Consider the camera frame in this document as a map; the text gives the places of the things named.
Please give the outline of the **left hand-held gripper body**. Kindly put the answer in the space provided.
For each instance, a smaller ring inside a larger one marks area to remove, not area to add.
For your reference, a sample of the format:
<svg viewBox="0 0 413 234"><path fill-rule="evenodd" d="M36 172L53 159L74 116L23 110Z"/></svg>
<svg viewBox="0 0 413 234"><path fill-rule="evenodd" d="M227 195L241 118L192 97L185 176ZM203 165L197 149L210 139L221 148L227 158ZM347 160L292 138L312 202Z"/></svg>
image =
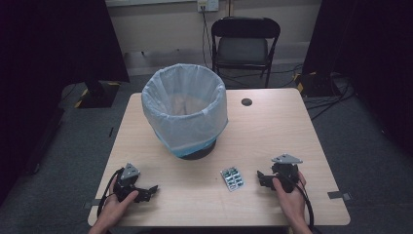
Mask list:
<svg viewBox="0 0 413 234"><path fill-rule="evenodd" d="M127 163L120 170L113 187L113 192L116 194L119 202L124 201L133 191L145 193L142 189L135 186L139 175L140 170L131 163Z"/></svg>

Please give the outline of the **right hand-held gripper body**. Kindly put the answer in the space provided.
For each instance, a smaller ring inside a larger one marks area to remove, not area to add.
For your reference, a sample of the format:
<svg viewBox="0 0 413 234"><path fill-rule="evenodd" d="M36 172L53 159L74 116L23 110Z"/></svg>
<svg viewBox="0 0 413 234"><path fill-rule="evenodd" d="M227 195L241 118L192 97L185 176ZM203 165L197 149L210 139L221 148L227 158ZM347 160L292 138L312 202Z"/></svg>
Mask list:
<svg viewBox="0 0 413 234"><path fill-rule="evenodd" d="M299 180L298 165L302 163L302 160L283 153L283 155L273 158L272 162L274 163L272 171L281 182L283 190L286 193L291 193Z"/></svg>

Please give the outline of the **silver pill blister pack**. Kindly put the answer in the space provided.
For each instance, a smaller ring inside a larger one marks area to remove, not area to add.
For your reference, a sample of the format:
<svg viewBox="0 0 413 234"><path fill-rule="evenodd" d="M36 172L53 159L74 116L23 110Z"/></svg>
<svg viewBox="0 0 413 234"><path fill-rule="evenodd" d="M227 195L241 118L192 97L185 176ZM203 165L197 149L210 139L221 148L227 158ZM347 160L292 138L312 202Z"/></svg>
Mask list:
<svg viewBox="0 0 413 234"><path fill-rule="evenodd" d="M244 186L244 179L242 177L242 174L236 167L223 169L220 174L230 192L233 192Z"/></svg>

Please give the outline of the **black trash bin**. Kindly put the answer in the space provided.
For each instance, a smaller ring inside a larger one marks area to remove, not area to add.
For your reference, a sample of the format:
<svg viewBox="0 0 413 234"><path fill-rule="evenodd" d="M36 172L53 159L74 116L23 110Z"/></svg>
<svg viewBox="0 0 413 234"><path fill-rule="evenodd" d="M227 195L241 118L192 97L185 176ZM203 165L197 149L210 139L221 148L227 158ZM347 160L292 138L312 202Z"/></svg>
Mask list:
<svg viewBox="0 0 413 234"><path fill-rule="evenodd" d="M199 160L206 157L215 147L216 140L210 141L203 148L193 147L185 150L180 156L183 160Z"/></svg>

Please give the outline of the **trash bin with plastic liner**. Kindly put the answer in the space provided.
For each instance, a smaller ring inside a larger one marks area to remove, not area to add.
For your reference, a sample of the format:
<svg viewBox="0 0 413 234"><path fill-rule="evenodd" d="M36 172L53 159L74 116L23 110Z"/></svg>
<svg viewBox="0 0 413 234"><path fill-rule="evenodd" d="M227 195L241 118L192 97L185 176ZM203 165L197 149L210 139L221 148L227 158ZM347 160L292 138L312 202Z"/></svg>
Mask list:
<svg viewBox="0 0 413 234"><path fill-rule="evenodd" d="M225 84L201 65L178 63L157 71L141 103L158 139L178 158L217 140L228 124Z"/></svg>

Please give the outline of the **person's left hand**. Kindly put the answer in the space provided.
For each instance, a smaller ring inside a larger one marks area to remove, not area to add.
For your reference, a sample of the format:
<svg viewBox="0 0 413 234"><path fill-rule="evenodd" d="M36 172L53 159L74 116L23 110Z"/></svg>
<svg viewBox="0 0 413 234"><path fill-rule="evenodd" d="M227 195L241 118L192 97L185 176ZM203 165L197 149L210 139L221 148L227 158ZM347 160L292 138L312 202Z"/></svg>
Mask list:
<svg viewBox="0 0 413 234"><path fill-rule="evenodd" d="M134 202L134 198L138 195L137 191L133 191L124 201L119 202L115 195L109 196L102 208L100 216L95 224L103 224L108 227L108 230L114 227L126 212L128 206Z"/></svg>

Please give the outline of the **person's right hand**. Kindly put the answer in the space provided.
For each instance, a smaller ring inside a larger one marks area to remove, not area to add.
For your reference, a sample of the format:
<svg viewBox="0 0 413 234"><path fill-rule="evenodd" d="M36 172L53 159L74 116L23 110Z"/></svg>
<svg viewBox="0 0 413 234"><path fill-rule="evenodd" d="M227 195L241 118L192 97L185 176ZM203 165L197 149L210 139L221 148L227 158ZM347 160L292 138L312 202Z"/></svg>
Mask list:
<svg viewBox="0 0 413 234"><path fill-rule="evenodd" d="M286 217L289 225L292 223L306 222L305 220L305 198L301 194L300 189L306 185L306 180L301 173L298 173L300 181L297 183L298 187L291 193L286 193L281 182L273 179L273 184L276 188L276 194L279 199L282 212Z"/></svg>

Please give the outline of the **black box with yellow tape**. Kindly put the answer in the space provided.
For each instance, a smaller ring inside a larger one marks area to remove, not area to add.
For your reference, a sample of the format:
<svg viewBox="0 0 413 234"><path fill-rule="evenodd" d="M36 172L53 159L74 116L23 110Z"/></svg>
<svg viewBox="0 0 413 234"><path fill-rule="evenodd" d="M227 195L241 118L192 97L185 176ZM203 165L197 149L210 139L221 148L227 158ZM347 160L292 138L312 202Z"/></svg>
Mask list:
<svg viewBox="0 0 413 234"><path fill-rule="evenodd" d="M296 89L302 97L338 97L341 92L329 76L317 73L298 74L294 77Z"/></svg>

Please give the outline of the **black stand base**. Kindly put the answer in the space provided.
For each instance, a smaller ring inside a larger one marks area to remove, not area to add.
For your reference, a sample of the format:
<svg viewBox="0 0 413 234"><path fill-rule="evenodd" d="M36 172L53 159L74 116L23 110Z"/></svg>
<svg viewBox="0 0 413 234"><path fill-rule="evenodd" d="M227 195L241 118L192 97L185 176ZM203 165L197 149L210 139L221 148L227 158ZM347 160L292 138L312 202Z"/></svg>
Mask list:
<svg viewBox="0 0 413 234"><path fill-rule="evenodd" d="M118 82L88 81L87 89L75 104L76 108L110 108L120 88Z"/></svg>

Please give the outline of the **black folding chair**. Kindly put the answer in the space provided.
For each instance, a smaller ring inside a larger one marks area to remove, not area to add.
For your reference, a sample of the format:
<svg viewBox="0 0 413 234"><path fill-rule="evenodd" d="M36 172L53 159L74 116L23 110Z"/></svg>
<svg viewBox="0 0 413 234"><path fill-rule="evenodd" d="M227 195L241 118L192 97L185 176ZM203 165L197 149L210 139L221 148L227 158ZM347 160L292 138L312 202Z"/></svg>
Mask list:
<svg viewBox="0 0 413 234"><path fill-rule="evenodd" d="M280 25L269 18L226 17L211 27L212 70L259 70L269 85Z"/></svg>

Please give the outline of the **black curtain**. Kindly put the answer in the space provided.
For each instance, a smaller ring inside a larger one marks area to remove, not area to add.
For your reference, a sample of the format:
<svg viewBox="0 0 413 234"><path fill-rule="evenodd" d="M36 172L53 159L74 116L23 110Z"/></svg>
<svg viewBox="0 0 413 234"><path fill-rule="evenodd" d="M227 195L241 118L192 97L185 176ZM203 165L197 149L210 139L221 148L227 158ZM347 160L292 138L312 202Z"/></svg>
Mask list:
<svg viewBox="0 0 413 234"><path fill-rule="evenodd" d="M128 79L105 0L0 0L0 206L36 171L66 86Z"/></svg>
<svg viewBox="0 0 413 234"><path fill-rule="evenodd" d="M413 0L321 0L303 71L350 76L413 156Z"/></svg>

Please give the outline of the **white wall socket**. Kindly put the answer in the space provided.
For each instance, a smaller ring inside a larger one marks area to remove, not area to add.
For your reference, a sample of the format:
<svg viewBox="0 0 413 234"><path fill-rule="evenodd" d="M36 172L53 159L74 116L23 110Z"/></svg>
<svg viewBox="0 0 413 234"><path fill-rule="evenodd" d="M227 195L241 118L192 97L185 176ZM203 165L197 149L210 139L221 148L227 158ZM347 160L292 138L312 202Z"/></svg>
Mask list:
<svg viewBox="0 0 413 234"><path fill-rule="evenodd" d="M197 11L199 13L218 12L219 0L197 0Z"/></svg>

